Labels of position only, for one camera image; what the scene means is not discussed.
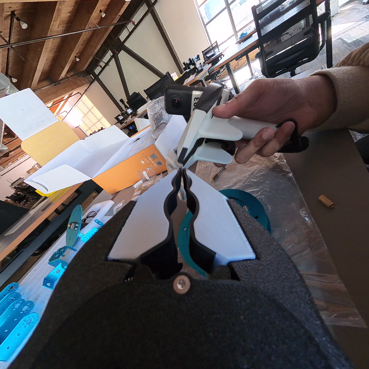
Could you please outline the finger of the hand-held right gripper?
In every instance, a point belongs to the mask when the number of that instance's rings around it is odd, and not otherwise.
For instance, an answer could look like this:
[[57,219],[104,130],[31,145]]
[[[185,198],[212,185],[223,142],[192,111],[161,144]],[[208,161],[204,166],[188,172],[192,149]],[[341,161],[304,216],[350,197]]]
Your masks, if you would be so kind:
[[191,149],[182,148],[178,162],[189,168],[196,161],[227,165],[233,160],[233,142],[195,142]]
[[194,112],[184,133],[184,148],[192,148],[199,138],[238,141],[241,130],[231,126],[228,119],[212,117],[212,113]]

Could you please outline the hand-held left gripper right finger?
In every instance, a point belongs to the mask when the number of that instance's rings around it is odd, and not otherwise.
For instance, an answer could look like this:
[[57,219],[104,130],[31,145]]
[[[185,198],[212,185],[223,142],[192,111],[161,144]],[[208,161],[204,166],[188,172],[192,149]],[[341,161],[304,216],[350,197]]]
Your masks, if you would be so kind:
[[189,252],[198,266],[227,265],[255,259],[255,253],[228,198],[194,173],[183,169],[183,184],[190,221]]

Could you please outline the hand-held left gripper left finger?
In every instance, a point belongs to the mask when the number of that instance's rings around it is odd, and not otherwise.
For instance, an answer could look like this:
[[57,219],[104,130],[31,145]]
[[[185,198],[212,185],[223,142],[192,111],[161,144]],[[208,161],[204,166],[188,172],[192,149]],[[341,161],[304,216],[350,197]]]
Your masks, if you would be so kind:
[[108,259],[142,264],[177,263],[171,215],[177,208],[182,170],[161,179],[135,201]]

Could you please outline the small clear zip bag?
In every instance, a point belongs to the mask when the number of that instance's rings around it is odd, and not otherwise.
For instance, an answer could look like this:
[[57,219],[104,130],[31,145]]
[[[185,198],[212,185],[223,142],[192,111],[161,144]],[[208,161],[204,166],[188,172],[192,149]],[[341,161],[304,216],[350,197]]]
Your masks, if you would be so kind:
[[[168,173],[171,173],[175,170],[183,168],[182,164],[178,162],[178,156],[177,156],[176,150],[177,149],[169,150],[168,154],[166,155],[166,166],[167,166]],[[183,178],[181,178],[181,187],[178,192],[178,198],[181,201],[187,200],[187,195],[186,195],[184,185],[183,185]]]

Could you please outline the person's right forearm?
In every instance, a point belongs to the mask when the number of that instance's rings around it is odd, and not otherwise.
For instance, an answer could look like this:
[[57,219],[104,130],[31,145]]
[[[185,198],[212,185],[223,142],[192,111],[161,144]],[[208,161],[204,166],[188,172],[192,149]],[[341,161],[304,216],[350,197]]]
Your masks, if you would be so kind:
[[369,133],[369,43],[353,50],[334,67],[313,74],[328,77],[337,97],[335,112],[316,131],[348,128]]

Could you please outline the grey desk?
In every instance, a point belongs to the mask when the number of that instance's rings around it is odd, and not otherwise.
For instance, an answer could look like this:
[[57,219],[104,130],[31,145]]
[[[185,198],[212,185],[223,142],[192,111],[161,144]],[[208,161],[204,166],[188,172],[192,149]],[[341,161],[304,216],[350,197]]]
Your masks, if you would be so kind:
[[[311,132],[309,148],[285,154],[335,269],[368,325],[368,172],[348,131]],[[318,197],[326,196],[330,209]],[[357,368],[368,368],[368,328],[329,325]]]

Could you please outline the person's right hand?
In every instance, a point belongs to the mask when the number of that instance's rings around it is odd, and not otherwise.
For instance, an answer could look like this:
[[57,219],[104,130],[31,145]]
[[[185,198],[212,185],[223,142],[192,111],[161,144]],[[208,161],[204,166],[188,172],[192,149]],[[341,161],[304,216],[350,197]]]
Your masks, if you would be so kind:
[[[323,75],[303,79],[289,78],[255,80],[228,103],[213,109],[219,118],[233,116],[257,121],[280,123],[292,118],[298,123],[298,132],[317,127],[337,108],[337,96],[331,80]],[[269,157],[279,151],[294,130],[293,122],[286,122],[274,132],[267,127],[251,140],[236,142],[235,161],[244,164],[254,154]]]

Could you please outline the small bags of screws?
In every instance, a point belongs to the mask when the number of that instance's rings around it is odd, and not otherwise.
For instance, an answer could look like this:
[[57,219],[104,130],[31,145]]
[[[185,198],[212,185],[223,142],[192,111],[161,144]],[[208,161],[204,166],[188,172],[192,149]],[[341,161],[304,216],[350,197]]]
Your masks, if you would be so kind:
[[160,173],[156,176],[153,176],[148,181],[144,181],[141,184],[135,186],[135,191],[133,193],[132,200],[136,200],[139,195],[143,194],[145,191],[147,191],[150,187],[152,187],[154,184],[159,182],[162,178],[166,177],[168,174],[168,171],[164,171],[163,173]]

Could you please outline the blue metal brackets group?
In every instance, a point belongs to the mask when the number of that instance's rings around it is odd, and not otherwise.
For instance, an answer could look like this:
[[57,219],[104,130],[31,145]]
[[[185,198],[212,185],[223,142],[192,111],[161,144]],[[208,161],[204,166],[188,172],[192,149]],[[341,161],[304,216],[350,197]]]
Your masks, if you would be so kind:
[[[113,205],[114,202],[112,200],[100,202],[98,204],[93,205],[85,215],[85,222],[87,222],[87,224],[80,229],[80,233],[84,234],[86,231],[92,228],[93,227],[92,222],[95,219],[98,219],[105,224],[110,219],[110,216],[107,216],[107,212]],[[80,240],[80,237],[78,236],[73,247],[77,249],[78,252],[84,244],[85,242],[82,242]],[[53,246],[52,250],[46,256],[40,259],[39,262],[31,269],[31,271],[27,274],[27,276],[22,280],[20,287],[22,292],[25,292],[25,288],[43,287],[42,284],[44,278],[53,270],[53,268],[55,268],[54,266],[48,264],[50,257],[55,251],[64,246],[66,246],[66,236],[62,237],[61,241],[57,241],[56,246]]]

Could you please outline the white office table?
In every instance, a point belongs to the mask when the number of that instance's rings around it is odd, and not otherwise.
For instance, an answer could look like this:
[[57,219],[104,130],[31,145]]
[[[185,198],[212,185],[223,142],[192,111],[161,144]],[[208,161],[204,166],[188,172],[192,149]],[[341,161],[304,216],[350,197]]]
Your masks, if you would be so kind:
[[231,68],[231,62],[233,60],[239,59],[243,56],[246,56],[247,58],[247,63],[248,63],[248,67],[250,69],[250,74],[251,77],[253,77],[253,70],[252,70],[252,66],[251,66],[251,62],[249,59],[249,53],[251,53],[252,51],[256,50],[259,47],[259,42],[258,42],[258,35],[254,34],[252,35],[251,38],[249,38],[248,40],[246,40],[244,43],[238,45],[238,46],[234,46],[231,48],[230,51],[227,51],[225,53],[224,58],[222,58],[214,67],[212,67],[212,69],[214,71],[222,68],[222,67],[226,67],[227,71],[228,71],[228,76],[230,77],[230,80],[232,82],[232,86],[235,90],[236,94],[240,93],[240,89],[238,86],[238,83],[236,81],[235,75],[233,73],[233,69]]

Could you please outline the bubble wrap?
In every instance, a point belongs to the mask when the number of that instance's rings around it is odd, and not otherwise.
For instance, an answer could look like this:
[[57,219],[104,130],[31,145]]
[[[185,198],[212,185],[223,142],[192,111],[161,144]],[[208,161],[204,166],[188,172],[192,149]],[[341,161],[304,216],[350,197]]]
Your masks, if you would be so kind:
[[170,120],[165,110],[164,96],[150,100],[147,104],[147,114],[150,121],[151,129],[154,132],[162,123],[167,124]]

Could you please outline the teal oval metal plate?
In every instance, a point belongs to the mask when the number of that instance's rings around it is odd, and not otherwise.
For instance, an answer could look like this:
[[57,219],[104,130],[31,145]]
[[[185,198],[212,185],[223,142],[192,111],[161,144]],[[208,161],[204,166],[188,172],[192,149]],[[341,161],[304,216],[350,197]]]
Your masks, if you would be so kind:
[[69,218],[67,230],[66,230],[66,246],[72,247],[77,237],[80,233],[81,229],[81,220],[82,220],[82,207],[81,205],[77,205]]

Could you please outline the large clear plastic bag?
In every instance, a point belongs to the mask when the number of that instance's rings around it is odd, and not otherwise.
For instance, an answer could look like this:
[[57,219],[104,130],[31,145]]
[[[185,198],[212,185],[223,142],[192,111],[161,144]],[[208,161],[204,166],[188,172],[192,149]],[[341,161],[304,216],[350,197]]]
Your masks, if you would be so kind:
[[272,236],[299,269],[325,323],[366,328],[283,154],[253,156],[243,165],[233,161],[212,181],[218,170],[212,163],[198,161],[196,175],[217,190],[244,190],[261,202]]

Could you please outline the orange cardboard box white flaps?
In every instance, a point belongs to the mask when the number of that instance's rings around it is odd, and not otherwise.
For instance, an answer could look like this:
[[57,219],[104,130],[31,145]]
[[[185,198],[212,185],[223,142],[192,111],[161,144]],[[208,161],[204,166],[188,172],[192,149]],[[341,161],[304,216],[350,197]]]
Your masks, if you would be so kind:
[[2,97],[0,117],[41,165],[25,182],[44,194],[90,179],[113,194],[162,173],[186,127],[182,116],[173,115],[156,140],[150,125],[132,138],[111,126],[79,140],[31,89]]

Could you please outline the black office chair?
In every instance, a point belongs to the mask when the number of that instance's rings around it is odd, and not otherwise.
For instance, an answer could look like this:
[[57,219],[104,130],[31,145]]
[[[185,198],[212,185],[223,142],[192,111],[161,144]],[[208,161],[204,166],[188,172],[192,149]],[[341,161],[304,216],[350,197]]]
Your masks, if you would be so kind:
[[317,15],[313,0],[270,0],[252,7],[261,72],[274,78],[314,60],[327,41],[330,10]]

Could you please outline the wooden edged table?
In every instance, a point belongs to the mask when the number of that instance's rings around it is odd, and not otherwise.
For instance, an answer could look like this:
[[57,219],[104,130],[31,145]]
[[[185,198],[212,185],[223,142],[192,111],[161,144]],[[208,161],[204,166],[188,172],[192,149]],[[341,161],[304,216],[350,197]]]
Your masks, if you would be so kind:
[[37,226],[39,226],[54,210],[66,201],[83,183],[53,192],[44,197],[35,208],[25,214],[0,237],[0,260],[12,252]]

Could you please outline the blue perforated metal plate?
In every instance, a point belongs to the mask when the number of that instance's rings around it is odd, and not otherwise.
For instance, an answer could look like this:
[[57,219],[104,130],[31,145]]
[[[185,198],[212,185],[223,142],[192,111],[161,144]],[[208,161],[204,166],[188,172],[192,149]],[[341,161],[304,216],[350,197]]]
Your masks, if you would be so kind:
[[9,324],[6,327],[1,327],[4,333],[1,337],[0,346],[1,361],[5,362],[13,355],[38,321],[39,315],[36,312],[31,312],[30,314],[22,317],[13,328],[11,328]]
[[20,320],[29,314],[34,308],[34,302],[31,300],[17,299],[10,304],[9,307],[0,317],[0,336],[5,339],[8,334],[16,327]]
[[14,293],[18,290],[19,284],[17,282],[13,282],[8,284],[0,293],[0,301],[2,301],[7,295],[10,293]]
[[8,293],[0,301],[0,315],[2,315],[6,309],[16,300],[21,298],[21,294],[18,292]]

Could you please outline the teal round base plate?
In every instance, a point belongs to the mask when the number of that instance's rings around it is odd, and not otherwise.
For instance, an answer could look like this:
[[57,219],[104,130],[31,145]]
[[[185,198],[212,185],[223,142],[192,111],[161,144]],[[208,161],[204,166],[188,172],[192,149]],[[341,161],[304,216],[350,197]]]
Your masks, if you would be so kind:
[[[224,189],[220,190],[224,196],[228,199],[235,200],[241,207],[247,208],[247,212],[256,219],[269,233],[271,233],[271,226],[268,215],[261,202],[252,194],[239,190],[239,189]],[[206,273],[203,269],[195,264],[192,260],[189,252],[189,241],[190,241],[190,221],[193,214],[188,211],[184,216],[178,233],[178,248],[184,261],[193,268],[200,275],[206,277]]]

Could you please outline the blue metal bracket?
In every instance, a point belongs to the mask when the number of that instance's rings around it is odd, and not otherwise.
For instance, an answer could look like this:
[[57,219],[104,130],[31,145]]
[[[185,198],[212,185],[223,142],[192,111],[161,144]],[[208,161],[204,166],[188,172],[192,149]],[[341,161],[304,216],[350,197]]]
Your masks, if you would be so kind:
[[84,234],[80,233],[78,236],[80,237],[80,240],[82,242],[87,242],[95,233],[98,232],[98,230],[104,225],[103,222],[101,222],[98,219],[95,219],[93,222],[93,227],[90,228],[88,231],[86,231]]
[[43,287],[53,290],[66,268],[67,265],[63,265],[62,263],[53,268],[53,270],[44,278],[42,284]]
[[77,249],[75,249],[74,247],[69,246],[61,247],[52,254],[52,256],[48,261],[48,264],[54,267],[61,264],[63,268],[66,268],[68,263],[76,254],[76,252]]

